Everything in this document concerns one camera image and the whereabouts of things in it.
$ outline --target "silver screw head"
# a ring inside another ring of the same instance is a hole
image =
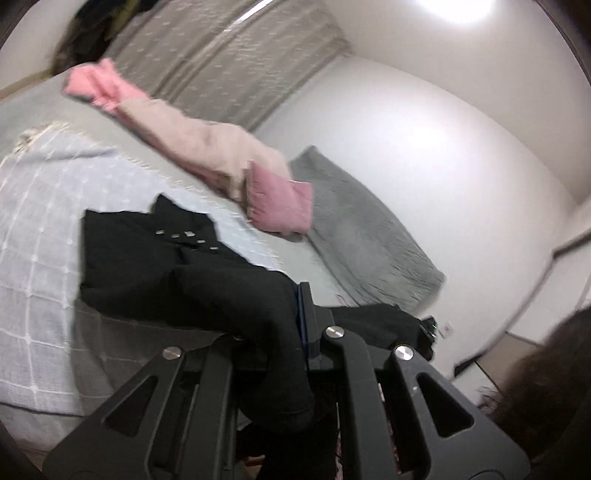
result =
[[[168,346],[162,351],[162,356],[166,360],[175,360],[181,356],[181,349],[177,346]]]
[[[342,327],[339,327],[337,325],[333,325],[331,327],[328,327],[326,330],[326,335],[329,336],[330,338],[343,338],[343,336],[345,335],[345,330]]]
[[[400,360],[408,361],[414,356],[414,352],[413,349],[408,345],[400,345],[396,347],[394,355],[396,355]]]

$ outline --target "pink cloth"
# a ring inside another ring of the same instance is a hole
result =
[[[71,69],[64,93],[83,98],[106,113],[114,115],[121,102],[150,96],[122,79],[111,59]]]
[[[162,155],[238,203],[245,200],[244,181],[251,160],[291,179],[283,155],[238,125],[188,118],[163,100],[126,100],[117,113],[121,123]]]
[[[286,180],[251,162],[246,178],[248,218],[265,232],[306,233],[312,226],[311,183]]]

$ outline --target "black garment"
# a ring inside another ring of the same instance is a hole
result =
[[[335,324],[357,333],[365,343],[392,350],[410,345],[426,360],[431,360],[431,341],[421,333],[420,321],[397,305],[375,304],[361,307],[333,307]]]
[[[158,0],[139,0],[133,8],[134,15],[150,10]],[[58,75],[80,63],[98,61],[109,48],[111,41],[127,24],[118,20],[118,12],[126,0],[88,0],[70,22],[68,30],[53,59],[51,72]]]
[[[251,265],[217,240],[207,215],[163,195],[153,213],[88,210],[83,234],[84,302],[108,315],[253,341],[269,362],[264,380],[242,391],[244,413],[278,432],[311,422],[314,397],[295,321],[295,284],[286,275]]]

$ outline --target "beige curtain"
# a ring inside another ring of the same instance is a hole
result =
[[[252,131],[348,52],[317,0],[162,0],[105,56],[123,77],[188,116]]]

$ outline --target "white grid pattern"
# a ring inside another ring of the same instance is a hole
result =
[[[198,190],[172,188],[65,126],[25,140],[0,163],[0,402],[36,411],[92,412],[168,345],[217,335],[101,316],[77,300],[85,209],[149,211],[159,193],[207,213],[221,241],[254,264],[274,254],[240,216]]]

